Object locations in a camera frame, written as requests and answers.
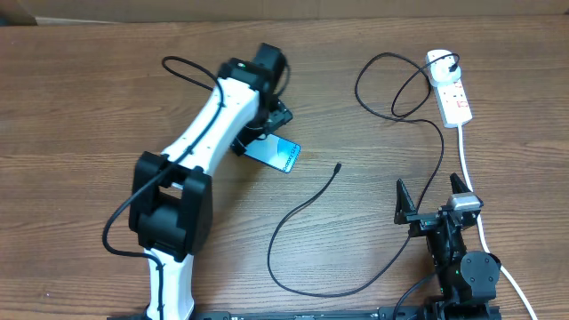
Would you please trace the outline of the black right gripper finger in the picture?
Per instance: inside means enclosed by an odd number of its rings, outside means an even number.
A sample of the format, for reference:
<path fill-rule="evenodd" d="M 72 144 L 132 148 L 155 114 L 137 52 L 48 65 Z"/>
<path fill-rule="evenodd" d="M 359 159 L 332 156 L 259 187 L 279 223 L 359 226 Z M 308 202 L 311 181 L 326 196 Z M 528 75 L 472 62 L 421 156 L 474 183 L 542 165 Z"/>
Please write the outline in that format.
<path fill-rule="evenodd" d="M 456 172 L 450 175 L 450 182 L 451 182 L 452 192 L 454 194 L 463 194 L 470 192 L 470 188 L 466 185 L 466 183 L 459 177 L 459 175 Z"/>
<path fill-rule="evenodd" d="M 414 206 L 408 190 L 404 182 L 399 179 L 397 181 L 397 203 L 395 209 L 396 218 L 407 218 L 408 216 L 415 215 L 417 209 Z"/>

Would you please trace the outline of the black smartphone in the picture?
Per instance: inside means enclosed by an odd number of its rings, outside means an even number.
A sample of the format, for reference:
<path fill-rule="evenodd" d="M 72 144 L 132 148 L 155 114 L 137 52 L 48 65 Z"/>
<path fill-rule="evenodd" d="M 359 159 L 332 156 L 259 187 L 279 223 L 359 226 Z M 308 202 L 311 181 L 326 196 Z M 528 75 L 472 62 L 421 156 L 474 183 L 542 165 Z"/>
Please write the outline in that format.
<path fill-rule="evenodd" d="M 267 166 L 290 173 L 301 153 L 301 146 L 295 142 L 270 134 L 265 140 L 252 141 L 244 154 Z"/>

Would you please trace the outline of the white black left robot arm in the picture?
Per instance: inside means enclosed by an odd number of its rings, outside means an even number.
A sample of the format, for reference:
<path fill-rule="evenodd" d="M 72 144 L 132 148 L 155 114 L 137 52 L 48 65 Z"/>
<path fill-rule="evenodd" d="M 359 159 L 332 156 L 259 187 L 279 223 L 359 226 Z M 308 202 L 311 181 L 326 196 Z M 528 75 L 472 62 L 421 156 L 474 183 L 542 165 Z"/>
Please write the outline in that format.
<path fill-rule="evenodd" d="M 193 259 L 212 225 L 212 176 L 228 150 L 289 172 L 300 147 L 274 132 L 292 112 L 280 100 L 290 78 L 282 51 L 262 43 L 252 60 L 232 58 L 213 75 L 210 97 L 186 131 L 134 168 L 129 228 L 150 266 L 144 319 L 188 319 Z"/>

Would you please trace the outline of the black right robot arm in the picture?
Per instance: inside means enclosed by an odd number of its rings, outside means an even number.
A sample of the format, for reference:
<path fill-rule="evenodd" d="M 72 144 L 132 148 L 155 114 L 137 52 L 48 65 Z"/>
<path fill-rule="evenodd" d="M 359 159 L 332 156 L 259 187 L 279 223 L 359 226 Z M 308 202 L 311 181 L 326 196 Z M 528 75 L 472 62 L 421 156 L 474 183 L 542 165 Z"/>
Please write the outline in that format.
<path fill-rule="evenodd" d="M 501 261 L 487 252 L 469 251 L 462 231 L 477 224 L 484 202 L 459 178 L 450 176 L 452 194 L 436 212 L 419 214 L 405 184 L 397 181 L 394 222 L 408 225 L 408 236 L 426 238 L 434 272 L 421 279 L 400 298 L 394 307 L 395 319 L 423 320 L 497 320 L 498 307 L 490 305 L 497 296 Z M 401 305 L 418 287 L 432 277 L 439 282 L 441 294 L 427 297 L 414 312 L 401 315 Z"/>

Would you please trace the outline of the white charger plug adapter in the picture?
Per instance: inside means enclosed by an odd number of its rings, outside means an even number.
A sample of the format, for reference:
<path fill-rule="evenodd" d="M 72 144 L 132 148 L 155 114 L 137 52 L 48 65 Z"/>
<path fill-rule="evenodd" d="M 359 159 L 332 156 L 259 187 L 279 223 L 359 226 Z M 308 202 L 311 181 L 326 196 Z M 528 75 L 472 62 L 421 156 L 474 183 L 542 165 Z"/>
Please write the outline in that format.
<path fill-rule="evenodd" d="M 425 61 L 428 64 L 429 81 L 432 86 L 449 85 L 461 79 L 459 57 L 445 49 L 435 49 L 427 53 Z"/>

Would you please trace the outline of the white power strip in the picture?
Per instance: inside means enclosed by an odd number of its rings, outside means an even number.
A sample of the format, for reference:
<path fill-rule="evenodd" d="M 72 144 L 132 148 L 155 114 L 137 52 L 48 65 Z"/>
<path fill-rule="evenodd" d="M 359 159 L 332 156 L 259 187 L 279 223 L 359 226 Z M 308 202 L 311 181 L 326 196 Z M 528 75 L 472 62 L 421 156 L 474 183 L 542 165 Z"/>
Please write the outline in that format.
<path fill-rule="evenodd" d="M 457 128 L 473 118 L 461 80 L 436 87 L 435 94 L 445 128 Z"/>

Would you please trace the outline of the brown cardboard backdrop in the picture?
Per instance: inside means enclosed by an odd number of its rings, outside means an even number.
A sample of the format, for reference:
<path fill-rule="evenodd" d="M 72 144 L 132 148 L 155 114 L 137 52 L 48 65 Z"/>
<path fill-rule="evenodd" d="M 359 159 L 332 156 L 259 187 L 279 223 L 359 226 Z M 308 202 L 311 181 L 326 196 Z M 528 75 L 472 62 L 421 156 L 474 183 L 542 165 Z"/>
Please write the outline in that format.
<path fill-rule="evenodd" d="M 558 15 L 568 0 L 1 0 L 15 24 Z"/>

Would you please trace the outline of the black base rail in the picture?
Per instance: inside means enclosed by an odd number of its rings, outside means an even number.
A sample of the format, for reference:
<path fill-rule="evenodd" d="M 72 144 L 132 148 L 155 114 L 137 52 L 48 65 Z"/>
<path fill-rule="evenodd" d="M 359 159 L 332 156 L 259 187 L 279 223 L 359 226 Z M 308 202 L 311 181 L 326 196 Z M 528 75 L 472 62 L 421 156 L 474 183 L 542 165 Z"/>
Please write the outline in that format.
<path fill-rule="evenodd" d="M 391 320 L 391 319 L 437 319 L 435 314 L 424 311 L 420 307 L 401 307 L 397 311 L 397 317 L 393 317 L 394 307 L 380 307 L 375 310 L 343 310 L 330 312 L 268 312 L 268 313 L 249 313 L 231 314 L 224 312 L 204 312 L 194 313 L 190 320 Z M 107 319 L 112 320 L 147 320 L 150 319 L 145 313 L 131 316 L 112 316 Z M 465 315 L 459 316 L 451 313 L 446 319 L 502 319 L 499 307 L 490 307 L 489 316 Z"/>

